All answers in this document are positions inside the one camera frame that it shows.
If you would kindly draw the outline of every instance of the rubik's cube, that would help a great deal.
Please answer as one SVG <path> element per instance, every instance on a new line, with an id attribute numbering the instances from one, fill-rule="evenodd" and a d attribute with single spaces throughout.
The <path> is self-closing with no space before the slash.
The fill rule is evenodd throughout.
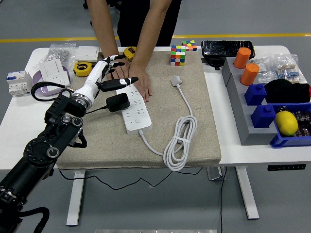
<path id="1" fill-rule="evenodd" d="M 186 47 L 181 45 L 172 45 L 171 66 L 184 66 L 185 58 L 186 58 Z"/>
<path id="2" fill-rule="evenodd" d="M 194 40 L 182 41 L 181 45 L 186 47 L 186 51 L 196 51 Z"/>

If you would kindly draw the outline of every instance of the robotic arm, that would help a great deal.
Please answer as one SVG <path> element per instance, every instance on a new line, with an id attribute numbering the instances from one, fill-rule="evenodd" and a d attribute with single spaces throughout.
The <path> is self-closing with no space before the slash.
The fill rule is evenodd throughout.
<path id="1" fill-rule="evenodd" d="M 119 58 L 122 57 L 116 55 L 99 61 L 82 88 L 74 91 L 71 98 L 61 92 L 46 111 L 46 128 L 26 145 L 23 157 L 0 182 L 0 233 L 16 232 L 21 217 L 36 213 L 43 213 L 43 218 L 34 232 L 43 230 L 49 219 L 48 209 L 21 212 L 23 205 L 37 184 L 53 175 L 53 167 L 67 146 L 86 147 L 82 117 L 92 107 L 98 92 L 121 89 L 138 80 L 133 77 L 102 82 L 102 77 L 112 72 L 112 68 L 124 65 L 113 62 Z"/>

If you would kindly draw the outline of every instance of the yellow floor line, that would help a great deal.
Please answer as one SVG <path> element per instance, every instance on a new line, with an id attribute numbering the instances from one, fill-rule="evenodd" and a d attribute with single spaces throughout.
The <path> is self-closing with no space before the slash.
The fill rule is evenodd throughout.
<path id="1" fill-rule="evenodd" d="M 190 38 L 235 38 L 235 37 L 308 37 L 311 33 L 270 33 L 270 34 L 202 34 L 202 35 L 173 35 L 173 39 Z M 25 39 L 0 39 L 0 43 L 24 42 L 51 42 L 51 41 L 85 41 L 96 40 L 96 37 L 58 37 L 58 38 L 25 38 Z"/>

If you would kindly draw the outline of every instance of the person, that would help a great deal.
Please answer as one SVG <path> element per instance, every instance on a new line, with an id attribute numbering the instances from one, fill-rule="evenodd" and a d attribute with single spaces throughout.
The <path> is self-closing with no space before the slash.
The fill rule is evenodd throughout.
<path id="1" fill-rule="evenodd" d="M 169 46 L 175 30 L 181 0 L 123 0 L 118 22 L 122 47 L 137 50 L 131 65 L 115 68 L 110 78 L 138 77 L 136 88 L 145 102 L 152 95 L 146 67 L 155 46 Z M 104 57 L 119 54 L 106 0 L 87 0 L 95 35 Z"/>

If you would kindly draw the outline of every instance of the gray floor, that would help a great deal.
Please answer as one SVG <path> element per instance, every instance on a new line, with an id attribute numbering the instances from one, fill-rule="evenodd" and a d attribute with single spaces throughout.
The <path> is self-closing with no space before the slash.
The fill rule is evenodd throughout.
<path id="1" fill-rule="evenodd" d="M 0 4 L 0 39 L 88 37 L 94 36 L 83 1 L 9 1 Z M 183 0 L 175 35 L 311 33 L 311 2 L 299 1 L 210 1 Z M 118 12 L 112 10 L 116 25 Z M 299 67 L 310 80 L 310 37 L 242 38 L 254 45 L 284 45 L 298 55 Z M 174 39 L 172 44 L 180 44 Z M 97 45 L 96 41 L 77 41 L 78 45 Z M 0 120 L 11 96 L 5 77 L 9 71 L 23 70 L 31 52 L 49 47 L 51 42 L 0 43 Z M 198 168 L 185 169 L 195 172 Z M 250 166 L 249 179 L 259 211 L 259 220 L 248 221 L 234 168 L 228 168 L 223 191 L 224 232 L 310 232 L 311 168 L 302 171 L 268 172 L 266 166 Z M 89 171 L 113 187 L 139 177 L 157 183 L 168 169 L 108 169 Z M 7 172 L 0 172 L 2 179 Z M 72 177 L 72 172 L 65 172 Z M 113 191 L 95 179 L 85 182 L 78 227 L 66 227 L 72 181 L 55 172 L 29 196 L 25 210 L 38 206 L 50 209 L 44 230 L 94 233 L 96 229 L 218 229 L 220 230 L 221 182 L 209 182 L 205 170 L 198 175 L 172 174 L 156 188 L 139 182 Z M 18 232 L 32 232 L 40 217 L 25 218 Z"/>

